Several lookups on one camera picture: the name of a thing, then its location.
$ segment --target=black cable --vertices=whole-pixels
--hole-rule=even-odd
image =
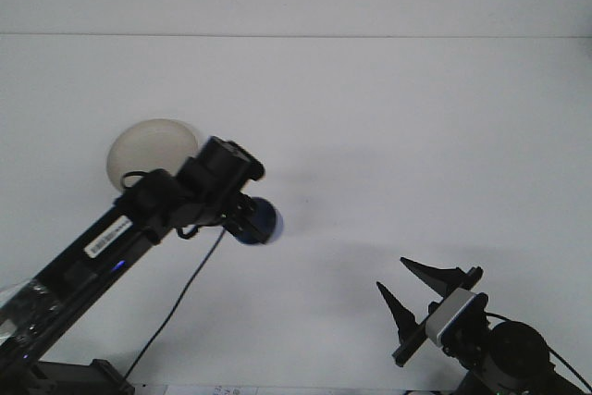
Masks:
[[[143,178],[144,176],[146,176],[148,173],[145,171],[140,171],[140,170],[134,170],[134,171],[129,171],[128,173],[126,173],[125,175],[123,175],[121,178],[119,178],[119,185],[121,185],[122,189],[128,190],[131,188],[130,185],[126,185],[126,179],[127,178],[134,178],[136,176],[139,176],[140,178]]]
[[[486,316],[491,316],[492,318],[498,318],[498,319],[501,319],[502,321],[511,321],[511,319],[510,319],[510,318],[506,318],[505,316],[502,316],[502,315],[497,315],[497,314],[492,314],[492,313],[485,313],[485,315],[486,315]],[[574,369],[574,368],[573,368],[573,367],[572,367],[572,366],[571,366],[571,365],[570,365],[570,364],[569,364],[567,361],[565,361],[565,359],[563,359],[563,358],[561,357],[561,355],[559,355],[559,354],[558,354],[558,353],[556,353],[556,352],[555,352],[553,349],[551,349],[549,345],[548,345],[547,347],[549,348],[549,352],[550,352],[552,355],[554,355],[554,356],[555,356],[555,358],[557,358],[559,361],[561,361],[561,363],[562,363],[562,364],[563,364],[565,367],[567,367],[567,368],[570,370],[570,372],[572,372],[572,373],[573,373],[575,376],[577,376],[577,378],[578,378],[578,379],[579,379],[579,380],[582,382],[582,384],[583,384],[584,386],[586,386],[586,388],[587,388],[588,390],[590,390],[590,392],[592,392],[592,386],[590,386],[590,385],[588,384],[588,382],[587,382],[587,381],[584,379],[584,377],[583,377],[583,376],[581,376],[580,374],[578,374],[578,373],[577,373],[577,371],[576,371],[576,370],[575,370],[575,369]]]
[[[191,278],[189,278],[189,281],[187,281],[187,284],[185,284],[185,287],[183,288],[181,294],[177,298],[177,301],[175,302],[175,305],[173,305],[173,308],[171,309],[170,313],[166,317],[166,319],[163,322],[163,324],[152,335],[152,337],[150,338],[150,340],[146,343],[146,345],[143,347],[142,351],[138,354],[138,356],[136,357],[136,359],[134,360],[134,362],[132,363],[132,365],[129,367],[128,372],[126,372],[126,375],[123,376],[124,381],[128,379],[128,376],[130,376],[130,374],[133,371],[134,367],[138,364],[138,362],[144,356],[144,354],[146,353],[146,351],[148,350],[148,348],[150,347],[150,345],[154,342],[154,340],[156,339],[156,337],[158,337],[158,335],[160,334],[160,332],[162,332],[163,328],[165,328],[165,326],[167,325],[168,321],[170,321],[170,318],[173,317],[173,314],[175,313],[175,311],[179,307],[179,304],[181,303],[181,300],[185,296],[185,293],[187,293],[187,290],[189,289],[189,287],[192,284],[193,280],[195,279],[195,277],[197,277],[198,273],[200,273],[200,271],[202,270],[202,268],[204,268],[205,263],[207,263],[207,260],[210,259],[210,256],[212,256],[212,253],[214,252],[214,250],[216,249],[216,247],[218,246],[218,244],[222,241],[222,238],[224,237],[224,234],[225,233],[226,233],[226,229],[225,228],[222,228],[222,231],[218,235],[218,238],[217,238],[216,242],[214,242],[214,245],[212,246],[212,248],[210,249],[210,251],[203,258],[202,262],[198,265],[197,269],[193,272],[193,275],[191,275]]]

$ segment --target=barcode label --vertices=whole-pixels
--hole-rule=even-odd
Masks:
[[[119,217],[103,233],[95,238],[93,242],[84,248],[84,252],[92,259],[96,258],[102,251],[116,240],[121,233],[132,226],[132,222],[125,216]]]

